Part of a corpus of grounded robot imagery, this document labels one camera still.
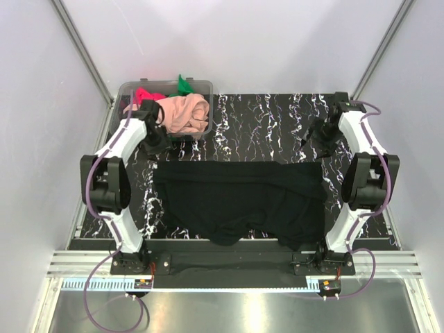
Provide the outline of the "black t shirt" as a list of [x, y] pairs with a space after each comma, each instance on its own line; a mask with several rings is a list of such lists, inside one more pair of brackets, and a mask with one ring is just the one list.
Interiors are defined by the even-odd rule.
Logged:
[[232, 246], [250, 230], [298, 250], [325, 231], [323, 170], [318, 162], [159, 162], [153, 184], [164, 223]]

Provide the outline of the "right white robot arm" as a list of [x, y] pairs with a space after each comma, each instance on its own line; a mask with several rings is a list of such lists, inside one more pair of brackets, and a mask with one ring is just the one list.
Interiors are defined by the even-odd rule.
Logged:
[[381, 214], [392, 197], [400, 159], [378, 142], [368, 119], [381, 111], [368, 112], [368, 107], [346, 92], [336, 92], [327, 118], [317, 118], [302, 138], [302, 144], [316, 142], [325, 157], [345, 139], [353, 157], [341, 186], [340, 214], [316, 252], [303, 262], [293, 262], [296, 275], [354, 274], [352, 245], [359, 230], [370, 217]]

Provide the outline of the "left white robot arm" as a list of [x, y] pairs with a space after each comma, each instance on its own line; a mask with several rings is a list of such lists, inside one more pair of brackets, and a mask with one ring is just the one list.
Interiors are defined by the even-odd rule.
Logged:
[[171, 147], [165, 116], [157, 101], [131, 103], [115, 133], [93, 155], [80, 159], [82, 200], [89, 213], [103, 219], [116, 242], [112, 254], [113, 274], [141, 275], [153, 267], [143, 236], [130, 213], [131, 185], [126, 171], [130, 156], [139, 146], [149, 155], [157, 155]]

